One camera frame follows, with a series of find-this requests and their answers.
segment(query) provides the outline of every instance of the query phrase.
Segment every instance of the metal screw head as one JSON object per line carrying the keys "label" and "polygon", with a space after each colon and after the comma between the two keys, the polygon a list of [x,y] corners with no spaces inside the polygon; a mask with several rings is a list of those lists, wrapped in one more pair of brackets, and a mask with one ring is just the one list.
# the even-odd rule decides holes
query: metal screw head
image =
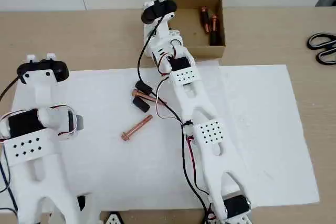
{"label": "metal screw head", "polygon": [[130,137],[129,137],[125,132],[123,132],[123,133],[121,134],[121,138],[122,138],[124,141],[128,141],[128,140],[130,139]]}

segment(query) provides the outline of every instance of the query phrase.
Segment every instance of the black plastic part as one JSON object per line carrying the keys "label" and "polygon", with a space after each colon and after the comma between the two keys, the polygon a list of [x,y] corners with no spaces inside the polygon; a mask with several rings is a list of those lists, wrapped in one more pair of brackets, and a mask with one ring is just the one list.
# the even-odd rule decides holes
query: black plastic part
{"label": "black plastic part", "polygon": [[64,81],[69,77],[69,70],[67,65],[63,61],[54,61],[54,60],[42,60],[40,62],[30,62],[20,65],[16,72],[20,77],[20,80],[23,84],[27,84],[23,75],[28,71],[36,70],[47,70],[50,69],[54,72],[56,80]]}
{"label": "black plastic part", "polygon": [[182,57],[182,58],[169,58],[168,59],[170,65],[172,66],[172,71],[177,71],[180,69],[188,68],[190,67],[190,62],[187,57]]}
{"label": "black plastic part", "polygon": [[77,201],[78,201],[79,209],[80,211],[82,211],[85,207],[85,196],[84,195],[78,196]]}
{"label": "black plastic part", "polygon": [[207,10],[206,12],[201,11],[201,23],[202,26],[204,26],[205,24],[209,24],[209,14]]}
{"label": "black plastic part", "polygon": [[8,125],[10,137],[12,138],[45,129],[38,119],[37,109],[9,116]]}
{"label": "black plastic part", "polygon": [[140,110],[142,110],[144,113],[146,113],[150,106],[148,103],[146,103],[144,100],[142,100],[140,97],[135,97],[133,99],[133,104],[137,106]]}
{"label": "black plastic part", "polygon": [[250,210],[250,205],[244,195],[237,195],[223,200],[227,210],[227,218],[235,217]]}
{"label": "black plastic part", "polygon": [[145,24],[151,24],[157,18],[160,18],[168,13],[173,13],[177,10],[177,5],[172,0],[166,0],[159,2],[158,0],[154,1],[154,5],[148,7],[141,14],[141,20]]}
{"label": "black plastic part", "polygon": [[135,87],[140,90],[141,92],[145,93],[146,95],[150,95],[153,91],[153,88],[148,86],[146,83],[143,81],[137,81],[135,84]]}
{"label": "black plastic part", "polygon": [[210,46],[218,46],[218,32],[217,31],[210,32]]}

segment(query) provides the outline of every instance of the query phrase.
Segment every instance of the screw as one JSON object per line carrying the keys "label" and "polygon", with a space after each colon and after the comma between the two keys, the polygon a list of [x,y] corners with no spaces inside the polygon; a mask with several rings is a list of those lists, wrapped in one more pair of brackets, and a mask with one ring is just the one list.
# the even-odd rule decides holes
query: screw
{"label": "screw", "polygon": [[[139,91],[137,89],[134,89],[132,91],[132,96],[134,96],[134,97],[142,97],[143,99],[146,99],[146,100],[149,100],[149,101],[152,101],[152,102],[156,101],[156,98],[151,97],[149,95],[146,95],[146,94],[142,93],[141,91]],[[157,103],[163,105],[163,103],[160,100],[158,100]]]}
{"label": "screw", "polygon": [[123,132],[121,134],[121,138],[124,141],[128,141],[130,139],[130,136],[133,135],[133,133],[135,133],[136,131],[138,131],[142,126],[144,126],[146,123],[148,123],[150,120],[153,119],[152,115],[148,115],[146,116],[144,119],[141,120],[140,123],[138,123],[136,126],[134,126],[132,129],[130,129],[127,132]]}

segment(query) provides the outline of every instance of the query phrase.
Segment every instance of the black connector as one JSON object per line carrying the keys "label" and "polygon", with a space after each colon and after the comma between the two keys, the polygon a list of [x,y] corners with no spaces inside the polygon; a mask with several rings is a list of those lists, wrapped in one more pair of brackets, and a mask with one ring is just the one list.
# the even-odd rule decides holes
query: black connector
{"label": "black connector", "polygon": [[153,89],[148,86],[146,83],[144,83],[143,81],[137,81],[137,83],[135,84],[135,87],[140,90],[142,93],[145,93],[146,95],[150,95],[153,91]]}
{"label": "black connector", "polygon": [[146,113],[150,108],[149,104],[146,103],[144,100],[142,100],[140,97],[134,97],[132,102],[135,106],[137,106],[144,113]]}

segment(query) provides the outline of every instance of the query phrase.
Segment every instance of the wire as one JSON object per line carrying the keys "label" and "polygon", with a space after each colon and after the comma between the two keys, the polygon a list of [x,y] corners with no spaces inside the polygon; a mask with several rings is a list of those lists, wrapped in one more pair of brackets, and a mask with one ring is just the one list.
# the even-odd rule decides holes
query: wire
{"label": "wire", "polygon": [[68,105],[64,105],[64,104],[52,106],[50,108],[51,109],[56,109],[56,108],[59,108],[59,107],[67,107],[72,112],[72,115],[75,118],[75,125],[74,125],[74,127],[73,127],[73,129],[71,131],[65,131],[65,132],[63,131],[63,132],[58,133],[59,136],[61,136],[63,134],[68,134],[70,136],[70,135],[74,134],[74,132],[77,130],[77,126],[78,126],[78,119],[76,117],[76,112],[75,112],[75,110],[72,107],[70,107]]}
{"label": "wire", "polygon": [[173,118],[173,119],[176,119],[176,120],[179,122],[179,124],[182,125],[182,122],[181,122],[179,119],[177,119],[175,116],[161,116],[161,115],[159,115],[159,111],[158,111],[158,109],[157,109],[157,107],[158,107],[158,100],[159,100],[159,91],[160,91],[160,87],[161,87],[161,85],[164,83],[164,81],[168,80],[168,78],[169,78],[169,77],[166,77],[165,79],[162,79],[162,80],[159,82],[159,84],[157,85],[157,88],[156,88],[156,94],[157,94],[157,96],[156,96],[156,101],[155,101],[155,111],[156,111],[156,114],[157,114],[157,116],[158,116],[159,118],[161,118],[161,119],[169,119],[169,118]]}
{"label": "wire", "polygon": [[[138,59],[138,67],[137,67],[137,71],[138,71],[138,77],[139,77],[139,80],[143,82],[142,78],[141,78],[141,74],[140,74],[140,62],[141,62],[141,58],[143,56],[143,53],[150,41],[150,39],[152,38],[152,36],[154,35],[154,33],[156,32],[156,29],[158,28],[159,24],[161,23],[161,21],[163,20],[164,16],[161,17],[161,19],[158,21],[157,25],[154,27],[154,29],[152,30],[152,32],[150,33],[145,45],[143,46],[142,50],[141,50],[141,53],[139,55],[139,59]],[[154,93],[153,91],[151,92],[152,95],[154,95],[160,102],[162,102],[164,104],[164,106],[176,117],[176,119],[182,123],[180,117],[176,114],[176,112],[167,105],[167,103],[165,103],[158,95],[156,95],[156,93]],[[182,166],[183,166],[183,173],[184,173],[184,176],[187,180],[187,183],[190,187],[190,189],[193,191],[193,193],[195,194],[195,196],[199,199],[199,201],[201,202],[202,204],[202,207],[204,209],[204,218],[202,220],[202,223],[205,221],[207,224],[209,223],[208,221],[208,217],[207,217],[207,209],[205,207],[205,204],[204,204],[204,201],[203,199],[200,197],[200,195],[197,193],[197,191],[195,190],[195,188],[193,187],[193,185],[190,183],[190,180],[188,178],[188,174],[186,172],[186,168],[185,168],[185,152],[184,152],[184,133],[183,133],[183,126],[181,126],[181,129],[182,129]]]}
{"label": "wire", "polygon": [[194,153],[193,153],[193,149],[191,147],[191,139],[194,139],[192,136],[188,137],[187,138],[187,144],[188,144],[188,147],[189,147],[189,152],[190,152],[190,158],[191,158],[191,161],[192,161],[192,164],[193,164],[193,170],[194,170],[194,184],[195,184],[195,187],[200,190],[201,192],[205,193],[206,195],[209,195],[209,193],[205,190],[202,190],[198,187],[197,185],[197,179],[196,179],[196,165],[195,165],[195,158],[194,158]]}
{"label": "wire", "polygon": [[182,128],[182,166],[183,166],[183,173],[184,173],[185,179],[187,180],[187,183],[188,183],[190,189],[194,192],[194,194],[196,195],[196,197],[199,199],[199,201],[202,204],[202,207],[203,207],[203,210],[204,210],[204,218],[203,219],[208,224],[209,223],[208,217],[207,217],[208,211],[206,209],[204,201],[200,197],[200,195],[198,194],[198,192],[195,190],[195,188],[193,187],[193,185],[191,184],[191,182],[189,180],[189,177],[188,177],[187,170],[185,168],[185,152],[184,152],[184,133],[183,133],[183,128]]}
{"label": "wire", "polygon": [[17,82],[17,80],[19,79],[19,76],[17,76],[6,88],[4,91],[2,91],[2,93],[0,94],[0,101],[2,100],[2,98],[4,97],[4,95],[7,93],[7,91]]}
{"label": "wire", "polygon": [[[2,98],[4,97],[4,95],[7,93],[7,91],[17,82],[17,80],[19,79],[19,76],[17,76],[5,89],[4,91],[0,94],[0,101],[2,100]],[[4,168],[2,166],[2,163],[0,161],[0,171],[1,171],[1,175],[2,175],[2,178],[5,182],[5,185],[6,185],[6,189],[5,190],[8,190],[8,193],[9,193],[9,196],[12,200],[12,203],[13,203],[13,206],[15,208],[15,210],[13,211],[12,208],[2,208],[2,210],[10,210],[12,212],[15,213],[15,215],[17,216],[17,204],[16,204],[16,201],[15,201],[15,198],[14,198],[14,195],[13,195],[13,192],[10,188],[10,169],[9,169],[9,164],[8,164],[8,159],[7,159],[7,155],[6,155],[6,149],[5,147],[3,147],[3,150],[4,150],[4,155],[5,155],[5,160],[6,160],[6,165],[7,165],[7,169],[8,169],[8,181],[7,181],[7,178],[6,178],[6,174],[5,174],[5,171],[4,171]]]}
{"label": "wire", "polygon": [[15,217],[17,219],[17,211],[15,211],[13,208],[10,208],[10,207],[2,207],[0,208],[0,210],[9,210],[9,211],[12,211],[14,214],[15,214]]}
{"label": "wire", "polygon": [[140,62],[141,62],[141,58],[142,58],[142,56],[143,56],[143,53],[144,53],[145,50],[146,50],[146,47],[147,47],[149,41],[151,40],[151,38],[153,37],[153,35],[156,33],[156,30],[157,30],[159,24],[161,23],[161,21],[163,20],[163,18],[164,18],[164,15],[160,18],[160,20],[157,22],[157,25],[156,25],[156,26],[154,27],[154,29],[151,31],[151,33],[150,33],[150,35],[149,35],[149,37],[148,37],[148,39],[147,39],[145,45],[143,46],[143,48],[142,48],[142,50],[141,50],[140,55],[139,55],[137,71],[138,71],[138,77],[139,77],[139,80],[142,81],[142,82],[143,82],[143,80],[142,80],[141,75],[140,75]]}

